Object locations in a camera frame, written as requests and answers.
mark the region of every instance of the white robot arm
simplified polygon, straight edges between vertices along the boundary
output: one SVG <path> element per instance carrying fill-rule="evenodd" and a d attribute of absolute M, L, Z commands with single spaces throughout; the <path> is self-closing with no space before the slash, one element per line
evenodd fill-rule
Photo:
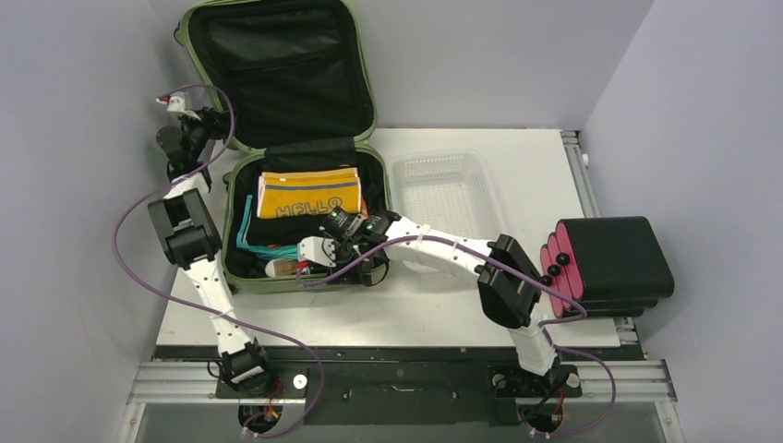
<path fill-rule="evenodd" d="M 201 197 L 210 191 L 211 179 L 206 169 L 193 174 L 201 165 L 198 158 L 206 143 L 225 137 L 227 127 L 223 116 L 212 110 L 188 112 L 195 117 L 183 114 L 181 128 L 167 126 L 158 133 L 158 144 L 169 158 L 169 178 L 175 185 L 148 208 L 169 261 L 184 270 L 202 304 L 229 315 L 233 303 L 219 259 L 220 235 Z M 382 210 L 365 219 L 340 208 L 335 208 L 326 218 L 321 230 L 329 238 L 309 237 L 300 242 L 300 261 L 313 261 L 333 269 L 344 266 L 348 258 L 373 246 L 412 237 L 379 251 L 378 258 L 418 262 L 474 284 L 485 315 L 511 334 L 520 367 L 543 377 L 553 366 L 555 351 L 545 331 L 538 326 L 544 319 L 543 309 L 537 302 L 538 289 L 456 246 L 466 246 L 538 279 L 536 267 L 513 238 L 501 235 L 492 242 L 461 238 L 431 230 L 425 224 L 416 224 L 390 211 Z M 439 241 L 422 241 L 425 235 L 437 237 Z M 258 342 L 223 316 L 213 316 L 211 324 L 218 343 L 223 382 L 236 390 L 265 392 L 271 376 Z"/>
<path fill-rule="evenodd" d="M 513 238 L 502 235 L 497 241 L 458 237 L 432 230 L 390 211 L 381 211 L 368 219 L 353 216 L 340 208 L 327 217 L 321 230 L 330 238 L 308 237 L 299 243 L 300 261 L 314 261 L 328 268 L 345 263 L 374 245 L 407 241 L 384 248 L 385 259 L 404 260 L 449 273 L 477 287 L 484 313 L 506 327 L 512 336 L 519 365 L 525 371 L 544 376 L 552 367 L 556 353 L 538 323 L 544 319 L 544 308 L 537 303 L 540 292 L 514 279 L 484 259 L 464 252 L 456 245 L 472 249 L 482 256 L 494 257 L 538 279 L 530 259 Z M 424 236 L 442 241 L 423 241 Z"/>

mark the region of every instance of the open suitcase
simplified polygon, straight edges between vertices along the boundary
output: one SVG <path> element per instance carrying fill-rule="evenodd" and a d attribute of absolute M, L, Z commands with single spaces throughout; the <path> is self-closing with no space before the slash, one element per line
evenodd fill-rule
<path fill-rule="evenodd" d="M 237 248 L 236 238 L 262 172 L 354 165 L 367 211 L 389 208 L 386 168 L 367 142 L 376 113 L 353 8 L 341 0 L 212 1 L 189 9 L 175 38 L 202 80 L 228 94 L 236 112 L 230 148 L 247 152 L 226 179 L 225 278 L 252 293 L 301 290 L 294 277 L 268 277 L 266 262 Z M 217 94 L 212 101 L 224 109 Z M 263 232 L 270 244 L 295 244 L 297 236 L 320 235 L 324 217 L 289 217 Z M 375 284 L 385 266 L 369 264 L 346 282 Z"/>

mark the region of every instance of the yellow pouch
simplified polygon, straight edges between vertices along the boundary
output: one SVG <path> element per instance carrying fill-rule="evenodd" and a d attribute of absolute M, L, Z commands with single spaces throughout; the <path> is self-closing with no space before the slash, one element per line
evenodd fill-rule
<path fill-rule="evenodd" d="M 259 178 L 259 202 L 260 219 L 326 214 L 335 206 L 356 214 L 362 206 L 358 170 L 263 173 Z"/>

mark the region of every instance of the gray wall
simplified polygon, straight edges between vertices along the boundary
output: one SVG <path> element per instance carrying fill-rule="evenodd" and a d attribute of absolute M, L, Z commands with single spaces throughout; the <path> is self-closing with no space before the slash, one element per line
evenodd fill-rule
<path fill-rule="evenodd" d="M 779 441 L 783 3 L 657 0 L 585 126 L 604 215 L 646 214 L 677 291 L 640 319 L 691 442 Z"/>
<path fill-rule="evenodd" d="M 150 0 L 167 29 L 196 0 Z M 355 0 L 382 127 L 582 128 L 652 0 Z"/>
<path fill-rule="evenodd" d="M 113 441 L 162 305 L 114 263 L 124 207 L 163 179 L 156 93 L 185 79 L 146 0 L 0 5 L 0 439 Z M 121 246 L 173 274 L 146 210 Z"/>

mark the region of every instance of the white table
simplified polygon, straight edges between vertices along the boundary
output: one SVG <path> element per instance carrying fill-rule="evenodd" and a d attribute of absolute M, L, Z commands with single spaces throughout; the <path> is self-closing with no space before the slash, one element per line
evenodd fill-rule
<path fill-rule="evenodd" d="M 520 242 L 534 262 L 559 219 L 583 217 L 559 131 L 378 129 L 370 144 L 383 156 L 387 167 L 401 156 L 418 152 L 478 153 L 499 195 L 507 233 Z M 226 152 L 210 168 L 216 184 L 204 199 L 221 231 L 226 201 L 221 177 L 242 157 L 238 152 Z M 181 270 L 172 294 L 199 301 Z M 548 297 L 542 297 L 541 303 L 551 310 Z M 312 346 L 512 346 L 507 330 L 482 313 L 475 288 L 449 276 L 416 274 L 400 263 L 393 263 L 386 281 L 373 288 L 239 293 L 235 296 L 235 312 L 245 321 L 297 337 Z M 555 342 L 563 346 L 620 346 L 612 319 L 558 325 L 550 332 Z M 273 337 L 258 338 L 262 345 L 291 344 Z M 216 341 L 204 313 L 170 302 L 157 344 L 213 346 Z"/>

